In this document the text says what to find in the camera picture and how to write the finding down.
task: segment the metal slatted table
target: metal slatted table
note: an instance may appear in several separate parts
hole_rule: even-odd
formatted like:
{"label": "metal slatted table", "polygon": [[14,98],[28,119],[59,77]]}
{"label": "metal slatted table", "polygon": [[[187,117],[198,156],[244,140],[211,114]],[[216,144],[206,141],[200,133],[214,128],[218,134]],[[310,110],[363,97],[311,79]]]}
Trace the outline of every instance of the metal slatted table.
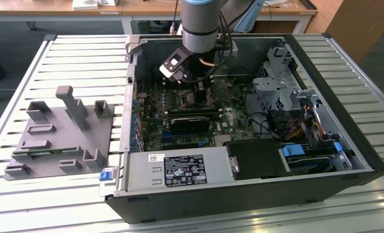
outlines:
{"label": "metal slatted table", "polygon": [[[324,79],[384,159],[384,94],[339,45],[322,35],[296,35]],[[34,100],[62,105],[59,85],[72,85],[84,104],[116,105],[108,165],[119,161],[127,81],[124,35],[58,36],[44,41],[0,118],[0,232],[384,232],[384,176],[327,201],[298,206],[130,225],[99,196],[98,174],[23,181],[3,179]],[[312,86],[303,71],[299,75]]]}

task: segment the wooden table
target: wooden table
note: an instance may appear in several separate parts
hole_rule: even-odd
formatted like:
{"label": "wooden table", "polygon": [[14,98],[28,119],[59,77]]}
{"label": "wooden table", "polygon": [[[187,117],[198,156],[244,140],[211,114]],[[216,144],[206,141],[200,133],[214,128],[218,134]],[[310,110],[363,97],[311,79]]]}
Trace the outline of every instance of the wooden table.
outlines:
{"label": "wooden table", "polygon": [[[123,27],[128,32],[132,21],[139,20],[172,20],[176,0],[124,0],[123,3]],[[258,21],[295,21],[294,33],[304,33],[311,17],[316,10],[308,10],[299,0],[290,0],[286,4],[278,4],[279,8],[264,7]]]}
{"label": "wooden table", "polygon": [[[316,10],[308,10],[298,0],[264,7],[258,21],[296,22],[294,33],[303,33]],[[118,6],[74,11],[72,0],[0,0],[0,21],[120,21],[126,34],[132,34],[132,21],[171,20],[175,0],[120,0]]]}
{"label": "wooden table", "polygon": [[0,0],[0,21],[120,21],[123,0],[118,6],[74,11],[72,0]]}

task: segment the gray 3d printed part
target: gray 3d printed part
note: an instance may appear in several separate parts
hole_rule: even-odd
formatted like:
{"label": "gray 3d printed part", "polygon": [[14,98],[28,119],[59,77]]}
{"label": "gray 3d printed part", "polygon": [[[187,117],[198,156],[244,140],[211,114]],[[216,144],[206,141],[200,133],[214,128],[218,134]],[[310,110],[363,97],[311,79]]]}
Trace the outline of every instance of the gray 3d printed part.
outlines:
{"label": "gray 3d printed part", "polygon": [[99,149],[95,150],[94,156],[90,154],[88,150],[84,150],[83,161],[91,168],[104,167],[104,157]]}
{"label": "gray 3d printed part", "polygon": [[111,116],[110,107],[104,100],[98,100],[94,103],[94,110],[98,118]]}
{"label": "gray 3d printed part", "polygon": [[52,124],[30,126],[27,132],[30,134],[55,132],[55,126]]}
{"label": "gray 3d printed part", "polygon": [[99,100],[84,106],[70,86],[58,93],[68,108],[50,108],[43,101],[30,104],[31,119],[6,168],[7,180],[95,173],[107,165],[114,105]]}
{"label": "gray 3d printed part", "polygon": [[79,126],[82,131],[88,130],[90,124],[84,117],[84,112],[82,111],[82,107],[79,106],[74,96],[72,96],[72,86],[59,86],[56,89],[56,98],[64,101],[67,106],[68,113],[71,114],[76,125]]}
{"label": "gray 3d printed part", "polygon": [[42,123],[48,123],[48,120],[46,118],[46,113],[50,112],[51,109],[47,106],[44,101],[35,101],[31,102],[28,109],[26,113],[28,113],[31,119],[35,121],[35,123],[42,124]]}
{"label": "gray 3d printed part", "polygon": [[27,175],[31,172],[31,168],[24,164],[16,163],[15,165],[7,166],[4,172],[11,176]]}
{"label": "gray 3d printed part", "polygon": [[58,166],[64,172],[78,171],[83,168],[76,159],[60,160],[60,164]]}
{"label": "gray 3d printed part", "polygon": [[22,149],[46,149],[51,147],[51,142],[48,140],[40,141],[23,141],[20,146]]}

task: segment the circuit board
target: circuit board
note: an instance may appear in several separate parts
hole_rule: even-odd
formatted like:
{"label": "circuit board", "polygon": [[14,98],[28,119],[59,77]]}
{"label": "circuit board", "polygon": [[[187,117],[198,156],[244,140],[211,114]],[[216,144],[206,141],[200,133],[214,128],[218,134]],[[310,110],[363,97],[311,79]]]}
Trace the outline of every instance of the circuit board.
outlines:
{"label": "circuit board", "polygon": [[[234,84],[230,78],[215,78],[207,89],[206,102],[195,103],[192,90],[168,90],[154,85],[143,100],[144,150],[175,150],[222,146],[231,140],[254,138],[254,128],[243,108],[244,88],[248,84]],[[208,131],[195,134],[174,134],[170,130],[168,111],[215,109],[216,120],[210,121]]]}

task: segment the power supply label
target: power supply label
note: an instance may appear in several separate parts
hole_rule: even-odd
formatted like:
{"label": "power supply label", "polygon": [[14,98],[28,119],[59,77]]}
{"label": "power supply label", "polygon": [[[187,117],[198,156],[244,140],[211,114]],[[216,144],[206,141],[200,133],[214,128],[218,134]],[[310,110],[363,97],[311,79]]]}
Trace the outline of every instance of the power supply label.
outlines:
{"label": "power supply label", "polygon": [[164,183],[167,187],[207,183],[203,155],[166,157]]}

